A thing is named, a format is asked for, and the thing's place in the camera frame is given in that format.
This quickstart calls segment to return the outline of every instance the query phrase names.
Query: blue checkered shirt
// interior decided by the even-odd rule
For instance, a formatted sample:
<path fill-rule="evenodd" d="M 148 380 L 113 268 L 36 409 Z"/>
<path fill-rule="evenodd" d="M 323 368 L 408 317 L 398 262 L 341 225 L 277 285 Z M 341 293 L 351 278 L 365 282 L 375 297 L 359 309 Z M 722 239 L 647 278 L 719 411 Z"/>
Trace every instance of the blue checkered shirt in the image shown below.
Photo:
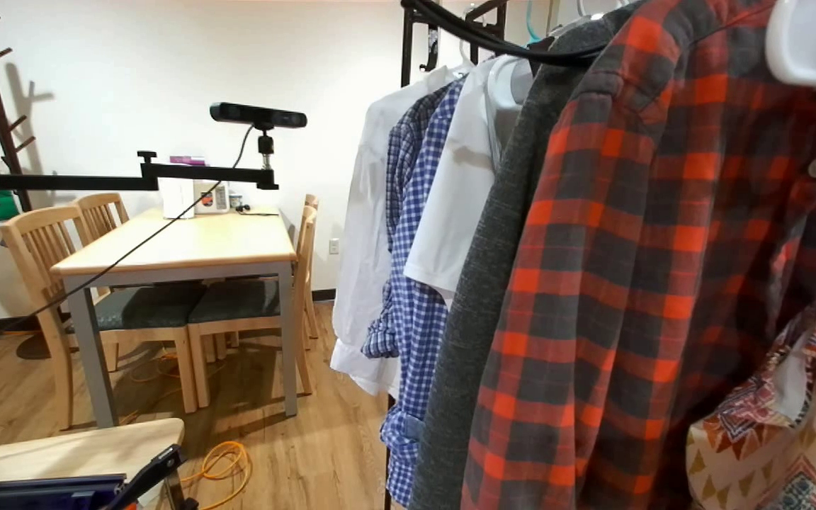
<path fill-rule="evenodd" d="M 427 397 L 435 390 L 435 368 L 440 344 L 444 334 L 449 309 L 437 290 L 416 285 L 405 278 L 408 252 L 425 211 L 425 201 L 435 188 L 435 177 L 440 169 L 440 157 L 444 149 L 444 136 L 459 103 L 466 79 L 449 85 L 443 92 L 443 99 L 437 103 L 437 112 L 432 113 L 432 123 L 423 132 L 423 146 L 415 160 L 415 164 L 399 164 L 398 170 L 410 173 L 393 173 L 388 177 L 388 198 L 398 198 L 398 205 L 388 205 L 388 221 L 391 221 L 391 282 L 385 288 L 385 303 L 379 320 L 371 324 L 371 346 L 393 346 L 399 356 L 399 401 L 388 411 L 384 424 L 384 442 L 391 452 L 388 462 L 388 493 L 408 507 L 410 484 L 415 484 L 415 465 L 420 456 L 420 436 L 423 436 L 423 419 L 427 414 Z"/>

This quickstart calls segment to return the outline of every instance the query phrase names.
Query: white t-shirt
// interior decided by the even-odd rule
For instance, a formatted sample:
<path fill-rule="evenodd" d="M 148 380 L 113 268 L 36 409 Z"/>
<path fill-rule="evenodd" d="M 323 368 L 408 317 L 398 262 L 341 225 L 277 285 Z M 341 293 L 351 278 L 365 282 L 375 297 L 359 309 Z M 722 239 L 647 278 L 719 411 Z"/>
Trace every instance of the white t-shirt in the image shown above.
<path fill-rule="evenodd" d="M 531 64 L 517 58 L 487 59 L 466 79 L 405 263 L 405 275 L 435 288 L 449 306 L 510 136 L 508 119 L 520 119 L 531 82 Z"/>
<path fill-rule="evenodd" d="M 425 79 L 399 88 L 365 113 L 364 140 L 355 160 L 355 177 L 342 227 L 342 268 L 335 293 L 331 330 L 338 334 L 330 367 L 348 375 L 368 395 L 398 397 L 398 360 L 368 360 L 364 346 L 368 344 L 368 326 L 379 317 L 384 288 L 391 272 L 385 249 L 385 153 L 388 132 L 405 118 L 405 112 L 425 93 L 457 79 L 459 72 L 437 68 Z"/>

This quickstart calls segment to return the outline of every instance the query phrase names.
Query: red plaid shirt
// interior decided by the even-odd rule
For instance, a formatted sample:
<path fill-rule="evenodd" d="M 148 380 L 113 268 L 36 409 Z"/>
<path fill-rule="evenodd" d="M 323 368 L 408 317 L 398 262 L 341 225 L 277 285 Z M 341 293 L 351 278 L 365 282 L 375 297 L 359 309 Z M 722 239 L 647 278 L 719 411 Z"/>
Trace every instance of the red plaid shirt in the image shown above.
<path fill-rule="evenodd" d="M 563 109 L 478 390 L 466 507 L 690 507 L 687 429 L 816 297 L 816 92 L 773 0 L 647 0 Z"/>

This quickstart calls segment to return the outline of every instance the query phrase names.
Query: table leg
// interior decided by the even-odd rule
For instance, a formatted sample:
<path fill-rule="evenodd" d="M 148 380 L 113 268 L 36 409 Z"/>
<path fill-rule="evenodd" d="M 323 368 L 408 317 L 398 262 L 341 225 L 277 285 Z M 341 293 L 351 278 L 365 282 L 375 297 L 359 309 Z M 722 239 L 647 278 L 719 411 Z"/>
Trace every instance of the table leg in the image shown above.
<path fill-rule="evenodd" d="M 287 416 L 299 414 L 299 384 L 296 384 L 296 346 L 299 346 L 299 324 L 296 324 L 296 288 L 293 288 L 293 263 L 277 272 L 277 306 L 284 316 L 284 392 L 287 392 Z"/>
<path fill-rule="evenodd" d="M 113 392 L 106 375 L 106 363 L 103 363 L 103 344 L 100 344 L 100 333 L 95 324 L 95 303 L 87 290 L 75 293 L 69 297 L 69 312 L 72 312 L 72 326 L 76 334 L 76 346 L 79 346 L 79 363 L 85 368 L 85 384 L 90 392 L 90 402 L 95 402 L 95 424 L 100 429 L 112 429 L 116 425 L 116 405 L 113 405 Z"/>

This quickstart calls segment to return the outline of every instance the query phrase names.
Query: wooden table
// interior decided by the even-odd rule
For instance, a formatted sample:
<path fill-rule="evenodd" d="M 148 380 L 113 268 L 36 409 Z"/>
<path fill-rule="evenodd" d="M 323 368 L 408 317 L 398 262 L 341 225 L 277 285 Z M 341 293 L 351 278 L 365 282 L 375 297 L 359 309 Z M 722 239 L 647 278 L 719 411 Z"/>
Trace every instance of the wooden table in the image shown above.
<path fill-rule="evenodd" d="M 131 220 L 120 231 L 96 239 L 85 249 L 59 262 L 55 272 L 62 275 L 65 290 L 96 288 L 143 288 L 165 282 L 212 282 L 242 275 L 277 275 L 282 282 L 282 317 L 284 317 L 284 392 L 287 414 L 299 414 L 296 390 L 296 296 L 293 263 L 296 248 L 282 215 L 195 215 L 171 225 L 143 249 L 120 262 L 127 249 L 151 239 L 168 220 L 148 214 Z M 85 384 L 95 401 L 96 425 L 116 425 L 112 384 L 103 363 L 100 333 L 95 320 L 90 293 L 69 297 L 72 326 L 76 333 Z"/>
<path fill-rule="evenodd" d="M 158 452 L 181 442 L 181 419 L 136 424 L 107 431 L 83 431 L 32 442 L 0 445 L 0 483 L 62 480 L 143 470 Z M 158 507 L 161 492 L 151 492 L 143 507 Z"/>

